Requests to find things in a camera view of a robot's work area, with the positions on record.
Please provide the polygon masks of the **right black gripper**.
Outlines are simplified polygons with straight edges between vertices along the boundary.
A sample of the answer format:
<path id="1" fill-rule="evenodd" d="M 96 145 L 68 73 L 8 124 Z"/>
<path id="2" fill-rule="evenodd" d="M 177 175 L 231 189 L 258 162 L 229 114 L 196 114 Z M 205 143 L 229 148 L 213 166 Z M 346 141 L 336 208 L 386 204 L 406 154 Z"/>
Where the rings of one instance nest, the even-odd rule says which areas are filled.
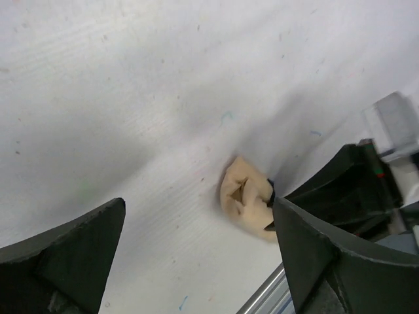
<path id="1" fill-rule="evenodd" d="M 363 239 L 387 236 L 393 210 L 403 204 L 395 177 L 371 140 L 344 145 L 286 198 L 311 215 Z"/>

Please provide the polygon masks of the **beige underwear with navy trim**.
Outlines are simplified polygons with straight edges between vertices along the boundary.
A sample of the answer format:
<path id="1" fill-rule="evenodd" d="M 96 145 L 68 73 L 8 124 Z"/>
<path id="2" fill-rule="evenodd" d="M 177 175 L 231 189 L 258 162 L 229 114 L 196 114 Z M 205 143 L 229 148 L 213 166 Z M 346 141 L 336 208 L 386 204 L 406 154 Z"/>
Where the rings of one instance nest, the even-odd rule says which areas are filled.
<path id="1" fill-rule="evenodd" d="M 221 209 L 237 227 L 269 243 L 277 242 L 274 230 L 266 227 L 274 222 L 269 206 L 274 189 L 268 177 L 243 157 L 227 167 L 219 191 Z"/>

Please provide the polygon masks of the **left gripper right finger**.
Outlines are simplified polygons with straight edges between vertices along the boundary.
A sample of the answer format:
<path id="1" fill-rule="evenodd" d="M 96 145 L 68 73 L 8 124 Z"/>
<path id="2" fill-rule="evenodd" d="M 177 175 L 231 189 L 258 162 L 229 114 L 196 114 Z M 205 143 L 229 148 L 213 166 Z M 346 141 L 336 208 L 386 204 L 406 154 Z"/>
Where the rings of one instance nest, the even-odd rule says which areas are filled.
<path id="1" fill-rule="evenodd" d="M 272 210 L 297 313 L 418 312 L 418 256 L 345 232 L 283 198 Z"/>

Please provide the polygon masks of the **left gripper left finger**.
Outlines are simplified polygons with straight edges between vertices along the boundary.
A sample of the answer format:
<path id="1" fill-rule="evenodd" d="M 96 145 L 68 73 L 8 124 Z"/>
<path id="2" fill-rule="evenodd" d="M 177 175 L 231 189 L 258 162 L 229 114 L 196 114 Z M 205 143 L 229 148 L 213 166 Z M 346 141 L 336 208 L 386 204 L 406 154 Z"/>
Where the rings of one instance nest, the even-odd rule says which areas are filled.
<path id="1" fill-rule="evenodd" d="M 1 248 L 1 312 L 98 313 L 125 215 L 114 198 Z"/>

